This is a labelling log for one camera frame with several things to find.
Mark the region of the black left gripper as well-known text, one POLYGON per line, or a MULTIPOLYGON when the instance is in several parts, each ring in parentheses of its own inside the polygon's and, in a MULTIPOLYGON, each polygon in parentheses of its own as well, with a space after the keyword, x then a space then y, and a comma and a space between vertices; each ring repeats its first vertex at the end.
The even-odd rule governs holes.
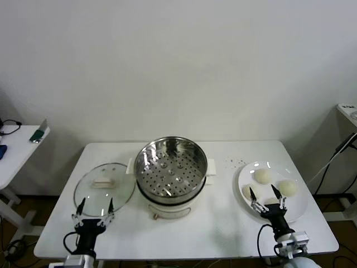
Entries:
POLYGON ((79 235, 79 242, 74 253, 95 253, 97 237, 105 232, 106 227, 114 219, 113 198, 110 199, 107 214, 102 216, 102 219, 83 219, 82 213, 85 201, 86 198, 83 198, 76 209, 76 213, 72 214, 75 232, 79 235))

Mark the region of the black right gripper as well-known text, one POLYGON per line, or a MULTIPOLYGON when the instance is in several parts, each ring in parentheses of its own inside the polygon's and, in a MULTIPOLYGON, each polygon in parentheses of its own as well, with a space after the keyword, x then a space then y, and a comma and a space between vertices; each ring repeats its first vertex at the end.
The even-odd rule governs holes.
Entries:
POLYGON ((284 197, 273 184, 271 184, 271 187, 279 204, 261 205, 257 201, 253 189, 250 187, 250 206, 253 210, 258 212, 262 218, 269 220, 273 228, 274 238, 280 238, 281 236, 291 233, 291 229, 284 217, 287 212, 286 197, 284 197))

